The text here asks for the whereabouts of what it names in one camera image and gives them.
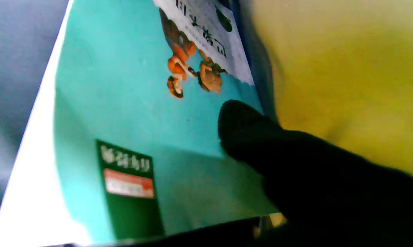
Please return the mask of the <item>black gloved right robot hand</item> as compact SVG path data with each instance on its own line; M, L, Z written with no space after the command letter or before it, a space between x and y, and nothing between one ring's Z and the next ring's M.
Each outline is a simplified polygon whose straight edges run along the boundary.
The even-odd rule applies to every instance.
M68 212L101 247L413 247L413 177L240 101L54 107Z

